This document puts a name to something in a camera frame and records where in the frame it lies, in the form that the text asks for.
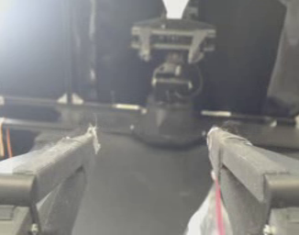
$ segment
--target screw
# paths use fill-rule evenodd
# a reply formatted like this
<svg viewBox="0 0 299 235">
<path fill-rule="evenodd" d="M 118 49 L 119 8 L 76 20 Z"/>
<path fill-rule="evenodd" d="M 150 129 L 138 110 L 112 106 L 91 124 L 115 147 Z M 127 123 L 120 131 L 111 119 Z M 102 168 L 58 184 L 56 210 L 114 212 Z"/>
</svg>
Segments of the screw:
<svg viewBox="0 0 299 235">
<path fill-rule="evenodd" d="M 39 233 L 38 224 L 32 224 L 32 227 L 31 227 L 31 234 L 32 234 L 32 235 L 38 235 L 38 233 Z"/>
<path fill-rule="evenodd" d="M 263 235 L 274 235 L 275 234 L 275 230 L 270 225 L 265 225 L 263 228 Z"/>
</svg>

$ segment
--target white plastic bag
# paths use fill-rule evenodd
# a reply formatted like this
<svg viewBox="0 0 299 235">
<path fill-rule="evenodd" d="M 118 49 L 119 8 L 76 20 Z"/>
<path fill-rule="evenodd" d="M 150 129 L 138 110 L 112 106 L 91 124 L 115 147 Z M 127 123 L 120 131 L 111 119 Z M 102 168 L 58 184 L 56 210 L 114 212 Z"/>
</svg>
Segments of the white plastic bag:
<svg viewBox="0 0 299 235">
<path fill-rule="evenodd" d="M 227 210 L 221 203 L 225 235 L 233 235 L 231 223 Z M 211 188 L 201 209 L 194 214 L 189 225 L 187 235 L 219 235 L 217 221 L 217 189 Z"/>
</svg>

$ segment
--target red wire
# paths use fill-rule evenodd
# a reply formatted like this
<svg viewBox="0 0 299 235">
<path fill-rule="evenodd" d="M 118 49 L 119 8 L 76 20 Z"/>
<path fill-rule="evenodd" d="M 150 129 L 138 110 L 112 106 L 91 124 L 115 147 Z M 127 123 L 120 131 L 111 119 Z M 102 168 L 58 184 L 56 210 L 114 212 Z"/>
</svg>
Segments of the red wire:
<svg viewBox="0 0 299 235">
<path fill-rule="evenodd" d="M 226 235 L 225 224 L 223 224 L 223 211 L 222 211 L 222 193 L 221 185 L 217 179 L 215 174 L 213 173 L 217 189 L 217 226 L 218 226 L 218 235 Z"/>
</svg>

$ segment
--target wire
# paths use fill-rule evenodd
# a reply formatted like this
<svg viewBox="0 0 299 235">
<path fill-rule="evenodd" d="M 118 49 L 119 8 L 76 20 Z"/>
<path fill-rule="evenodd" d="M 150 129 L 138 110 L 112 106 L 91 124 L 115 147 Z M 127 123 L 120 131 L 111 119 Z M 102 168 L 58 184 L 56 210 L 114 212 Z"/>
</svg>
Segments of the wire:
<svg viewBox="0 0 299 235">
<path fill-rule="evenodd" d="M 12 158 L 14 157 L 14 153 L 12 153 L 12 147 L 11 147 L 10 130 L 7 130 L 7 136 L 8 136 L 8 157 Z"/>
<path fill-rule="evenodd" d="M 218 227 L 218 235 L 226 235 L 225 223 L 223 223 L 223 212 L 222 212 L 221 185 L 219 185 L 219 180 L 217 179 L 215 172 L 213 172 L 213 178 L 214 178 L 214 181 L 215 181 L 215 189 L 217 189 L 217 227 Z"/>
<path fill-rule="evenodd" d="M 0 119 L 0 155 L 3 158 L 6 158 L 6 146 L 4 146 L 4 140 L 3 140 L 3 124 L 6 119 Z"/>
</svg>

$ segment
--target cable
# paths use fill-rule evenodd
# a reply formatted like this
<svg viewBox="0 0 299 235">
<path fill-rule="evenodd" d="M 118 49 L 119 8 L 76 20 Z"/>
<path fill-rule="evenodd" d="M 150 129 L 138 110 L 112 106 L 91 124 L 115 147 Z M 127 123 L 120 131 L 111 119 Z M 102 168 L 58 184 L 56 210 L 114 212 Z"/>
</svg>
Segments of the cable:
<svg viewBox="0 0 299 235">
<path fill-rule="evenodd" d="M 12 158 L 14 153 L 12 153 L 12 147 L 11 147 L 10 130 L 7 130 L 7 136 L 8 136 L 8 157 Z"/>
<path fill-rule="evenodd" d="M 4 140 L 3 140 L 3 124 L 6 119 L 0 119 L 0 155 L 3 158 L 6 158 L 6 146 L 4 146 Z"/>
</svg>

